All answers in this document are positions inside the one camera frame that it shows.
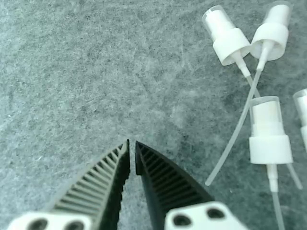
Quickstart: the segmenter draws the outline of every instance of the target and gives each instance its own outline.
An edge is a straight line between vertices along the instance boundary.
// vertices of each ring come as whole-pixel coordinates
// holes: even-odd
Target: clear plastic tube
[[[251,76],[247,76],[246,80],[248,81],[248,83],[249,83],[249,85],[251,87],[251,85],[253,84],[253,79],[251,78]],[[260,93],[259,93],[257,88],[255,90],[255,97],[260,97]]]
[[[258,84],[258,81],[259,81],[259,78],[260,78],[260,75],[261,75],[261,70],[258,69],[257,72],[256,72],[256,75],[255,75],[255,78],[254,78],[254,81],[250,87],[250,90],[249,90],[249,93],[248,93],[248,97],[246,99],[246,102],[245,102],[245,105],[244,105],[244,108],[243,108],[243,111],[242,111],[242,114],[241,114],[241,117],[238,121],[238,124],[236,125],[236,128],[224,150],[224,152],[222,153],[218,163],[216,164],[215,168],[213,169],[213,171],[211,172],[211,174],[209,175],[208,179],[206,180],[206,185],[209,186],[211,185],[212,181],[215,179],[216,175],[218,174],[219,170],[221,169],[221,167],[223,166],[227,156],[229,155],[230,153],[230,150],[231,148],[233,147],[235,141],[236,141],[236,138],[238,137],[240,131],[241,131],[241,128],[243,126],[243,123],[245,121],[245,118],[248,114],[248,110],[249,110],[249,103],[251,101],[251,99],[253,98],[254,94],[255,94],[255,91],[256,91],[256,88],[257,88],[257,84]]]
[[[280,208],[278,193],[272,193],[272,197],[273,197],[273,205],[278,224],[278,229],[285,230],[283,223],[283,214],[282,214],[282,209]]]
[[[297,186],[298,189],[302,190],[303,189],[302,183],[301,183],[300,179],[298,178],[298,175],[295,172],[293,165],[287,164],[287,167],[288,167],[288,170],[290,172],[290,175],[291,175],[295,185]]]

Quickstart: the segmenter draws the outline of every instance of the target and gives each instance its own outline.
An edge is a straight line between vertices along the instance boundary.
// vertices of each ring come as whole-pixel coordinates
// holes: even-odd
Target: pump nozzle
[[[249,53],[250,43],[224,9],[220,5],[211,7],[203,15],[202,21],[211,35],[213,48],[221,64],[227,66],[236,63],[245,77],[250,76],[243,60]]]
[[[263,70],[266,61],[276,60],[284,54],[289,36],[291,11],[292,5],[289,2],[274,2],[262,25],[256,30],[250,53],[259,59],[257,69]]]

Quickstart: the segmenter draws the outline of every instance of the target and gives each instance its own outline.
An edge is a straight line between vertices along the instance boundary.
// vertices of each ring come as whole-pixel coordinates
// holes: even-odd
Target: white screw cap
[[[249,138],[253,164],[292,163],[289,137],[284,133],[278,97],[260,97],[250,103],[252,136]]]
[[[227,13],[220,6],[211,7],[202,17],[213,40],[213,48],[223,66],[236,63],[245,77],[250,72],[243,60],[249,53],[250,43],[243,32],[236,28]]]
[[[289,36],[288,25],[291,11],[292,5],[288,1],[279,0],[272,3],[251,42],[250,53],[252,56],[260,59],[262,45],[267,41],[273,41],[274,44],[265,61],[276,60],[284,54]]]
[[[301,133],[307,150],[307,89],[296,92],[293,99],[302,122]]]

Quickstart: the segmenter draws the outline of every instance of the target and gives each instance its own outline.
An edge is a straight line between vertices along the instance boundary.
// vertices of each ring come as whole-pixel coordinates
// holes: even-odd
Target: gray carpet
[[[86,163],[129,138],[176,162],[201,185],[240,116],[249,86],[222,67],[201,17],[222,3],[249,40],[268,0],[15,0],[0,3],[0,226],[39,210]],[[307,1],[295,1],[285,55],[262,95],[280,97],[305,190],[279,166],[287,230],[307,225],[307,153],[292,95],[307,88]],[[245,58],[254,73],[257,60]],[[249,163],[249,117],[206,189],[251,230],[277,229],[264,166]],[[141,179],[124,187],[120,230],[150,230]]]

